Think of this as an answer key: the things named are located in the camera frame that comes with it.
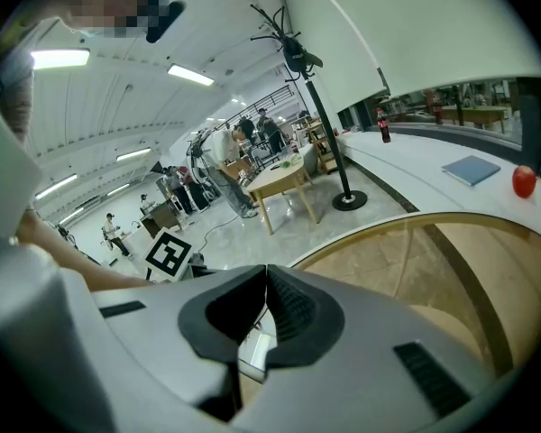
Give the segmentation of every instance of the white ceiling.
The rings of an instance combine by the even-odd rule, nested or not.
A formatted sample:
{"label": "white ceiling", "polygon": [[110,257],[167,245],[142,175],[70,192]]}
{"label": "white ceiling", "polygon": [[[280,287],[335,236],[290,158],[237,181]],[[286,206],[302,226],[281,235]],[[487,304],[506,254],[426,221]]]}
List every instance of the white ceiling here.
{"label": "white ceiling", "polygon": [[[272,41],[249,40],[262,22],[249,5],[272,5],[267,9],[274,12],[280,0],[183,1],[186,12],[155,44],[143,36],[88,38],[60,22],[43,24],[36,50],[90,50],[85,67],[35,71],[26,147],[43,170],[38,190],[78,175],[35,202],[46,219],[57,223],[85,201],[140,181],[180,136],[280,62]],[[173,63],[215,84],[170,76]],[[233,73],[226,75],[229,69]],[[152,152],[116,162],[116,156],[145,147]]]}

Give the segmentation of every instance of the cola bottle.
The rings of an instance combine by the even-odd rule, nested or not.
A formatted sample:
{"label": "cola bottle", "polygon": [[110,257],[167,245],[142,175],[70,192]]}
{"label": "cola bottle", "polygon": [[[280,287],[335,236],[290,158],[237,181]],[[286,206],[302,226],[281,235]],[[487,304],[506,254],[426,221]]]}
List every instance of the cola bottle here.
{"label": "cola bottle", "polygon": [[387,125],[387,117],[385,117],[380,107],[377,107],[377,124],[379,125],[379,130],[381,130],[382,141],[384,143],[390,143],[390,134],[389,134],[389,126]]}

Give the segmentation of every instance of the ceiling light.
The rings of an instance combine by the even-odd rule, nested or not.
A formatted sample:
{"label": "ceiling light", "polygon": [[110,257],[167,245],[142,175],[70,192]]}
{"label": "ceiling light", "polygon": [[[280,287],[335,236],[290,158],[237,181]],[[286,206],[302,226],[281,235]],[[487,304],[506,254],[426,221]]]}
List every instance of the ceiling light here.
{"label": "ceiling light", "polygon": [[193,72],[192,70],[181,68],[180,66],[177,66],[176,64],[174,64],[169,69],[169,74],[171,76],[177,76],[177,77],[186,78],[187,80],[192,80],[193,82],[206,85],[207,87],[210,87],[212,84],[215,83],[215,81],[212,80],[211,78],[201,76],[200,74],[197,74],[196,72]]}
{"label": "ceiling light", "polygon": [[121,186],[120,188],[115,189],[114,191],[110,191],[108,194],[106,194],[106,196],[110,197],[113,194],[116,194],[118,191],[122,191],[124,188],[128,188],[129,186],[130,186],[130,183],[127,183],[124,186]]}
{"label": "ceiling light", "polygon": [[59,225],[62,225],[62,223],[66,223],[66,222],[69,221],[71,218],[73,218],[73,217],[75,217],[76,215],[78,215],[82,210],[84,210],[84,207],[81,207],[81,208],[79,208],[76,212],[71,213],[70,215],[68,215],[66,218],[64,218],[62,221],[59,222]]}
{"label": "ceiling light", "polygon": [[33,51],[34,70],[84,66],[90,56],[89,50],[43,50]]}
{"label": "ceiling light", "polygon": [[71,181],[75,180],[76,178],[78,178],[78,175],[75,173],[74,175],[71,175],[71,176],[69,176],[68,178],[66,178],[64,180],[59,181],[56,184],[53,184],[49,188],[46,188],[43,192],[39,192],[38,194],[36,194],[36,200],[40,200],[44,196],[48,196],[52,191],[55,191],[56,189],[64,186],[65,184],[70,183]]}
{"label": "ceiling light", "polygon": [[150,152],[150,151],[151,151],[151,148],[146,148],[146,149],[140,149],[139,151],[129,152],[128,154],[119,155],[118,157],[116,157],[116,161],[119,162],[119,161],[123,161],[124,159],[130,159],[131,157],[136,157],[137,155],[143,155],[146,152]]}

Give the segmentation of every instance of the railing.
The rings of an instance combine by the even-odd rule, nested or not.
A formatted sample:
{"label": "railing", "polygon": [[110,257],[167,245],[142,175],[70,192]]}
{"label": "railing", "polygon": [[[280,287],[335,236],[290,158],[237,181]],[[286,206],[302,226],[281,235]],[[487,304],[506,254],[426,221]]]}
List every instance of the railing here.
{"label": "railing", "polygon": [[250,106],[247,106],[237,115],[233,115],[226,122],[217,126],[216,130],[220,130],[221,128],[234,128],[239,123],[239,121],[243,117],[246,117],[246,116],[248,116],[253,122],[256,123],[256,121],[260,117],[259,109],[269,110],[275,107],[276,105],[285,103],[286,101],[290,100],[293,96],[295,96],[295,94],[292,92],[289,85],[286,85],[283,88],[279,88],[278,90],[270,93],[270,95],[267,95],[266,97],[259,99],[258,101],[251,104]]}

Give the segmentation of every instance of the black pants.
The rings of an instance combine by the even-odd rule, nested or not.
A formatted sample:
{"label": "black pants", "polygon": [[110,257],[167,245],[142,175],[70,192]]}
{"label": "black pants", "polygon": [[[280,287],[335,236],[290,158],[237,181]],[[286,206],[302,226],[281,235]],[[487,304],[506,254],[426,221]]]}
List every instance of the black pants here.
{"label": "black pants", "polygon": [[120,251],[123,253],[124,256],[130,255],[130,252],[128,252],[128,249],[126,248],[126,246],[123,244],[123,241],[119,237],[116,237],[115,239],[109,239],[109,240],[111,243],[113,243],[114,245],[116,245],[116,247],[120,249]]}
{"label": "black pants", "polygon": [[198,210],[202,210],[203,208],[208,207],[208,201],[205,198],[205,194],[204,194],[204,191],[202,190],[202,186],[192,181],[191,183],[188,184],[188,190],[190,191],[192,200],[194,200],[195,204],[197,204]]}
{"label": "black pants", "polygon": [[187,190],[182,186],[180,188],[174,189],[174,195],[180,202],[180,205],[184,209],[187,215],[192,213],[192,204],[190,203],[190,198],[188,197]]}
{"label": "black pants", "polygon": [[273,154],[278,154],[285,147],[285,143],[282,141],[282,136],[280,136],[279,132],[274,133],[269,138],[269,144]]}

